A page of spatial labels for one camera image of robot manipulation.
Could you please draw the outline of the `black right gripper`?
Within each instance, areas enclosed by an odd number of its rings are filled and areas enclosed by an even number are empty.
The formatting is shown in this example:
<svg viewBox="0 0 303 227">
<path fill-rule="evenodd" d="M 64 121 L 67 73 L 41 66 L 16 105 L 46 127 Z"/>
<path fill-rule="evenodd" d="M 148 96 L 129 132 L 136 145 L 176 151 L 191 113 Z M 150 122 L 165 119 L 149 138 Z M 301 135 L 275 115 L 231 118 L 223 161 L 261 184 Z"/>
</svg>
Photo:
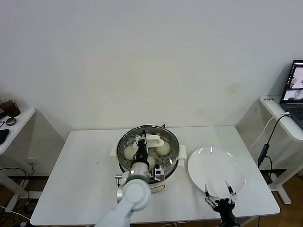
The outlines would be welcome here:
<svg viewBox="0 0 303 227">
<path fill-rule="evenodd" d="M 220 227 L 238 227 L 239 223 L 237 222 L 236 217 L 232 212 L 235 207 L 237 193 L 232 189 L 226 180 L 225 183 L 230 194 L 229 199 L 226 198 L 213 201 L 205 184 L 205 201 L 211 208 L 213 208 L 213 211 L 220 214 Z"/>
</svg>

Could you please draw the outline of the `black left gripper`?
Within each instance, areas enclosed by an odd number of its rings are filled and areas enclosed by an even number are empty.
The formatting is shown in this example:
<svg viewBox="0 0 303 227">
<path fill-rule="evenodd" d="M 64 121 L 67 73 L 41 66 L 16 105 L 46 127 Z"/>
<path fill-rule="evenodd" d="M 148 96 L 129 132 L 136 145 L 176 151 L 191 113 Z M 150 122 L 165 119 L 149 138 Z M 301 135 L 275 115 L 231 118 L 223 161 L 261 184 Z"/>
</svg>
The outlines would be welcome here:
<svg viewBox="0 0 303 227">
<path fill-rule="evenodd" d="M 148 163 L 148 147 L 147 147 L 147 136 L 146 130 L 143 130 L 141 137 L 138 137 L 136 140 L 137 151 L 134 154 L 134 163 L 142 162 Z"/>
</svg>

